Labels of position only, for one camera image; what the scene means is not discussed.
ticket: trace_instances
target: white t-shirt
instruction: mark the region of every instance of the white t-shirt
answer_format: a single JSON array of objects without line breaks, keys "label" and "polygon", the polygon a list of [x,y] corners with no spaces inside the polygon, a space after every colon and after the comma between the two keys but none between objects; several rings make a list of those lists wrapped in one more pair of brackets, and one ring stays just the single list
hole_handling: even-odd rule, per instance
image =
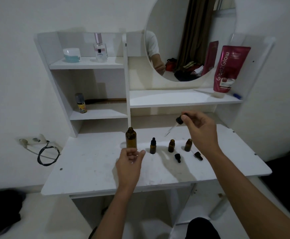
[{"label": "white t-shirt", "polygon": [[159,54],[158,41],[156,35],[152,31],[146,31],[145,43],[147,55],[149,57],[153,56],[154,54]]}]

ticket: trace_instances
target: curtain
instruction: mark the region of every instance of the curtain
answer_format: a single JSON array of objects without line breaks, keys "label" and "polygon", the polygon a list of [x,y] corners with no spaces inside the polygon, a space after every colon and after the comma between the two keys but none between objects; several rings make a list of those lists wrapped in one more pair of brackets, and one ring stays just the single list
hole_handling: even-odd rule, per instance
[{"label": "curtain", "polygon": [[179,48],[175,70],[190,61],[205,63],[208,37],[216,0],[189,0],[183,37]]}]

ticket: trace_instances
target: black pants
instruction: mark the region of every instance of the black pants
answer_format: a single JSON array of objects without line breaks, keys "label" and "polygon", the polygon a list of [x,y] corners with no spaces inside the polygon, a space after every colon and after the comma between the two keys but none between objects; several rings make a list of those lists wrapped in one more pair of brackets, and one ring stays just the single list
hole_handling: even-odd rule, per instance
[{"label": "black pants", "polygon": [[220,237],[210,221],[197,217],[189,222],[186,239],[220,239]]}]

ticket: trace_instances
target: white desk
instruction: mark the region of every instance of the white desk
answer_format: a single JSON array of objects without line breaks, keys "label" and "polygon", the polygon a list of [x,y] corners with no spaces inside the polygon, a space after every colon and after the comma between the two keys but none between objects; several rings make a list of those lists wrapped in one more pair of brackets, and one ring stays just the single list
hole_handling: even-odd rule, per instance
[{"label": "white desk", "polygon": [[[118,186],[115,162],[121,148],[126,146],[127,119],[92,120],[86,123],[77,138],[68,139],[42,189],[43,195],[90,197],[115,193]],[[206,159],[199,161],[192,152],[183,150],[182,147],[190,138],[186,126],[178,126],[164,137],[174,124],[175,115],[132,118],[138,150],[147,151],[135,192],[178,188],[216,179]],[[271,169],[232,129],[218,124],[217,132],[221,149],[244,175],[271,173]],[[154,155],[149,153],[152,137],[157,141]],[[176,143],[173,153],[167,151],[171,139],[175,139]],[[192,151],[198,151],[194,145]],[[175,160],[175,153],[180,153],[181,163]]]}]

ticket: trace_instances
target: pink perfume cap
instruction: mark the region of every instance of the pink perfume cap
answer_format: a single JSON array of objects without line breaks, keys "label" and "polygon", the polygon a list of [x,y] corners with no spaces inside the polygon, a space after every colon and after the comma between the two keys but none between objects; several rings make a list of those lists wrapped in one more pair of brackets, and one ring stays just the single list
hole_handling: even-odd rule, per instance
[{"label": "pink perfume cap", "polygon": [[103,43],[101,33],[94,33],[94,36],[95,36],[95,41],[96,41],[97,44],[102,44]]}]

